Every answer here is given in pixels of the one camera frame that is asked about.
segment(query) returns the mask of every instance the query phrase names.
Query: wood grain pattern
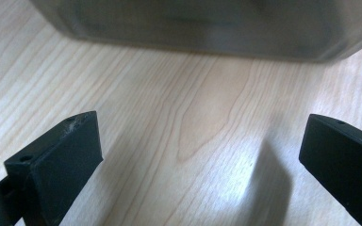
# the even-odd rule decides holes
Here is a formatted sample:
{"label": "wood grain pattern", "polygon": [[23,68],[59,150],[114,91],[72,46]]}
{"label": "wood grain pattern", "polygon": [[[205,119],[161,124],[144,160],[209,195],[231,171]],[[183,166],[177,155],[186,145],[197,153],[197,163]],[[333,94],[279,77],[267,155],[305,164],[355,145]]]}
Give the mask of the wood grain pattern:
{"label": "wood grain pattern", "polygon": [[362,129],[362,50],[306,64],[92,43],[0,0],[0,179],[89,110],[105,161],[62,225],[357,225],[298,153],[309,113]]}

